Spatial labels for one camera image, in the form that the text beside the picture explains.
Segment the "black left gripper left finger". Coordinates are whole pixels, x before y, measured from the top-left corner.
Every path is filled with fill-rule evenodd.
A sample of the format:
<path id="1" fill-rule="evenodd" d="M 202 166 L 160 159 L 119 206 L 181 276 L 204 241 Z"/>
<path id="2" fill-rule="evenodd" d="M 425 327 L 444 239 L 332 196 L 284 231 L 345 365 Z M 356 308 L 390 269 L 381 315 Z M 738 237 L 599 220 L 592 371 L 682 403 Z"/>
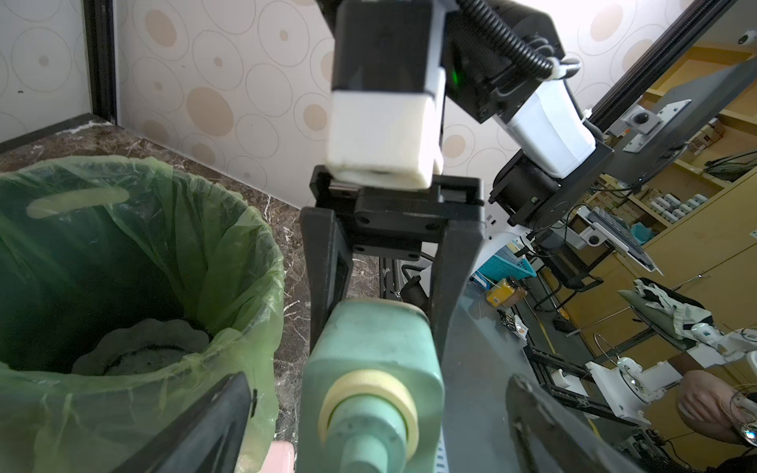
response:
<path id="1" fill-rule="evenodd" d="M 221 378 L 117 472 L 233 472 L 256 390 L 242 372 Z"/>

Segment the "mint green pencil sharpener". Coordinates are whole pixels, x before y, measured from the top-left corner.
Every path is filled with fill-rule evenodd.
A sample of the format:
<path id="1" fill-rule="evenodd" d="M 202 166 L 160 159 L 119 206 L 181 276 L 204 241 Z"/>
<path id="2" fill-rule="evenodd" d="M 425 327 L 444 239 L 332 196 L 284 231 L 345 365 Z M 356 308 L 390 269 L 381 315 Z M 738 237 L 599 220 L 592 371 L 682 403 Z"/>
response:
<path id="1" fill-rule="evenodd" d="M 418 307 L 347 299 L 303 372 L 299 472 L 432 472 L 445 386 Z"/>

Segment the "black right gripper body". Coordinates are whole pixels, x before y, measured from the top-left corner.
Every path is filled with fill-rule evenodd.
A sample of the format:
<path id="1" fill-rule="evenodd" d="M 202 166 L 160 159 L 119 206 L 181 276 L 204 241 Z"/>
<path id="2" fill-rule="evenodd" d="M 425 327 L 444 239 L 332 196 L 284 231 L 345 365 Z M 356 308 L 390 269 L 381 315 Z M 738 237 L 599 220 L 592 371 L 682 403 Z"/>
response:
<path id="1" fill-rule="evenodd" d="M 427 189 L 395 190 L 338 181 L 317 166 L 310 187 L 316 250 L 416 260 L 429 242 L 443 260 L 473 260 L 484 240 L 479 179 L 435 175 Z"/>

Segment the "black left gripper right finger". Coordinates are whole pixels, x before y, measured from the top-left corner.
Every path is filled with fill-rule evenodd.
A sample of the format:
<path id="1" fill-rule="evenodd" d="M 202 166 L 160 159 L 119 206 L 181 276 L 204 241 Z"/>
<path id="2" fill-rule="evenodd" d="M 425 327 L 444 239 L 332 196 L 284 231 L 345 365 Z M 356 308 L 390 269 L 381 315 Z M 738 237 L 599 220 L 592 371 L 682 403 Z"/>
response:
<path id="1" fill-rule="evenodd" d="M 562 472 L 641 470 L 521 374 L 510 378 L 506 405 L 522 472 L 542 472 L 548 458 Z"/>

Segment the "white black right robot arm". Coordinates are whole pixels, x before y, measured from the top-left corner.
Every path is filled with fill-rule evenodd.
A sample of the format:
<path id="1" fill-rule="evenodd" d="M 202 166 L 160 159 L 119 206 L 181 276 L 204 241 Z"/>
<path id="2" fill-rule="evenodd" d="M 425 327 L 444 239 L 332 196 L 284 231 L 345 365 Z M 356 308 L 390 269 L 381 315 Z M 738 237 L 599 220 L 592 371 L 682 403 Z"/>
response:
<path id="1" fill-rule="evenodd" d="M 516 145 L 491 200 L 503 240 L 546 229 L 599 176 L 611 150 L 575 104 L 551 18 L 510 1 L 323 1 L 334 39 L 326 159 L 300 215 L 311 340 L 345 298 L 355 254 L 415 261 L 437 246 L 422 305 L 443 350 L 471 274 L 500 246 L 485 234 L 479 179 L 443 172 L 443 120 L 455 102 L 494 119 Z"/>

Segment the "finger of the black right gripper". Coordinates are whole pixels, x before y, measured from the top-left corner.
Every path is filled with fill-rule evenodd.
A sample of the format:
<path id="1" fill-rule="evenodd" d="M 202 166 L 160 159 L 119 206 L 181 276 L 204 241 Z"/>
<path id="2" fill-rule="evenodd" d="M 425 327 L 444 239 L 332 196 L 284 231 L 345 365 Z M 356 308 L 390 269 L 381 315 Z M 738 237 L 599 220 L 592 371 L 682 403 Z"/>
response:
<path id="1" fill-rule="evenodd" d="M 451 317 L 474 270 L 484 229 L 480 221 L 450 220 L 439 242 L 432 264 L 428 315 L 440 361 L 444 358 Z"/>
<path id="2" fill-rule="evenodd" d="M 310 350 L 313 351 L 332 311 L 347 295 L 353 253 L 333 210 L 305 207 L 300 225 L 311 294 Z"/>

